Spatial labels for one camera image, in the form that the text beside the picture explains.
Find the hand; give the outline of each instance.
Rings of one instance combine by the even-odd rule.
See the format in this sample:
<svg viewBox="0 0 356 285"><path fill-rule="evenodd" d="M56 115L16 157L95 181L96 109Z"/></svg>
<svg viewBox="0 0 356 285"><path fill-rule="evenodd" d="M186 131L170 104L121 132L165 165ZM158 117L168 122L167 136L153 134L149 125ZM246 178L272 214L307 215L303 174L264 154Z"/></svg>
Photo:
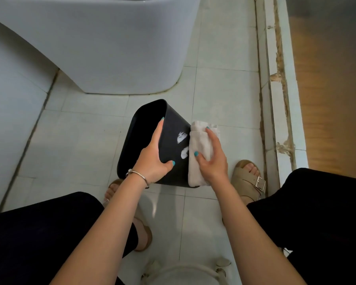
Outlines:
<svg viewBox="0 0 356 285"><path fill-rule="evenodd" d="M157 182L164 177L175 165L174 161L162 163L159 159L158 142L163 125L164 119L158 123L152 140L146 148L142 149L136 165L133 167L133 170L144 176L149 184Z"/></svg>
<svg viewBox="0 0 356 285"><path fill-rule="evenodd" d="M209 128L206 128L206 132L214 148L214 155L212 156L210 161L207 161L203 157L202 153L194 153L199 163L200 172L203 178L207 180L210 184L223 180L228 181L227 157L225 156L222 150L219 138Z"/></svg>

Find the pant leg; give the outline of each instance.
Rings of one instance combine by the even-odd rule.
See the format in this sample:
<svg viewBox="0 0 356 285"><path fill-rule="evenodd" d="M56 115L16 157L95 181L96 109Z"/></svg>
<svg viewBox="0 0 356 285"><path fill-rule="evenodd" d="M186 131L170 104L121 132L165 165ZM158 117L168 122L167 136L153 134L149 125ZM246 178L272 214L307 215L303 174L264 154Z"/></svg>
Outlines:
<svg viewBox="0 0 356 285"><path fill-rule="evenodd" d="M297 169L248 208L307 283L356 277L356 179Z"/></svg>
<svg viewBox="0 0 356 285"><path fill-rule="evenodd" d="M77 192L0 213L0 284L49 284L103 209ZM137 243L132 225L124 256Z"/></svg>

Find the wooden floor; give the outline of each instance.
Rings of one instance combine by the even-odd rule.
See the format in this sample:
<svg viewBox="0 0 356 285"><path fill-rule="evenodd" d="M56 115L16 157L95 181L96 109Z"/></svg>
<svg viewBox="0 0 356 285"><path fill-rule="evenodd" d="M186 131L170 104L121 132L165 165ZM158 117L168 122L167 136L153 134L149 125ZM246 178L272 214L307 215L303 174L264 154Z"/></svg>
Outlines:
<svg viewBox="0 0 356 285"><path fill-rule="evenodd" d="M354 52L305 18L290 17L290 29L309 167L356 177L356 65L345 66Z"/></svg>

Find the black trash bin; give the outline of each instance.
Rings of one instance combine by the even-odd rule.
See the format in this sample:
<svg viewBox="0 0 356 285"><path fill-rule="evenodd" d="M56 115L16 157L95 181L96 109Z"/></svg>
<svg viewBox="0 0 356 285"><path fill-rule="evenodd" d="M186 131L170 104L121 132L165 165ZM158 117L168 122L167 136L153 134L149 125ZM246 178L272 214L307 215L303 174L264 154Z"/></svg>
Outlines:
<svg viewBox="0 0 356 285"><path fill-rule="evenodd" d="M190 124L163 99L143 105L134 114L117 164L117 176L124 179L128 169L133 168L162 117L165 121L158 143L159 158L162 163L173 160L175 166L157 183L190 187L187 180L189 157L181 157L182 150L189 146ZM187 134L180 143L177 141L179 134Z"/></svg>

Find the white residue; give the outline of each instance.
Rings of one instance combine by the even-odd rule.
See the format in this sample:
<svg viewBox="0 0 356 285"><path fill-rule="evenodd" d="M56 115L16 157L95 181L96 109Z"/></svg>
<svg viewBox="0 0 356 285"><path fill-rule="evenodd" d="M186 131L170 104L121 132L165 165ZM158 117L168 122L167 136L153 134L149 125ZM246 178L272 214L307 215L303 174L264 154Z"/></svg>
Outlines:
<svg viewBox="0 0 356 285"><path fill-rule="evenodd" d="M187 158L188 153L189 153L189 146L187 146L185 149L182 150L182 152L181 152L181 158L182 158L182 159Z"/></svg>
<svg viewBox="0 0 356 285"><path fill-rule="evenodd" d="M177 143L179 144L179 143L182 142L186 137L187 137L187 134L186 134L185 132L180 132L180 133L178 134Z"/></svg>

